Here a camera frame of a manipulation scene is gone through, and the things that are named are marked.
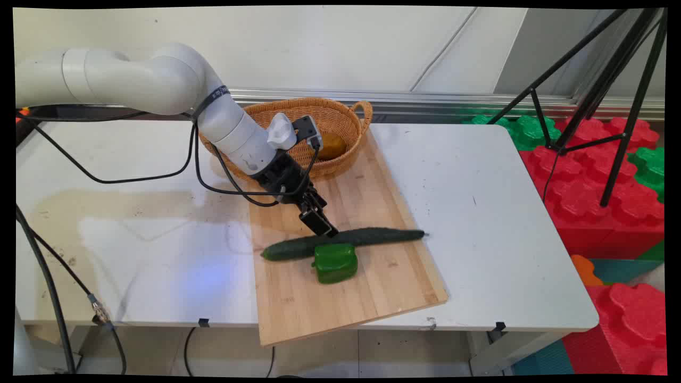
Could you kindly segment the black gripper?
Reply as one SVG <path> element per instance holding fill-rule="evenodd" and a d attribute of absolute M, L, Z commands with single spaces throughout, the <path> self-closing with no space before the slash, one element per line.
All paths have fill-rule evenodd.
<path fill-rule="evenodd" d="M 318 194 L 310 180 L 309 172 L 311 168 L 304 170 L 291 155 L 285 151 L 277 151 L 272 162 L 254 174 L 254 179 L 270 193 L 280 193 L 282 187 L 285 187 L 284 193 L 295 192 L 289 196 L 282 196 L 280 202 L 297 206 L 305 203 L 309 209 L 300 213 L 300 221 L 318 237 L 336 237 L 338 230 L 323 213 L 327 203 Z"/>

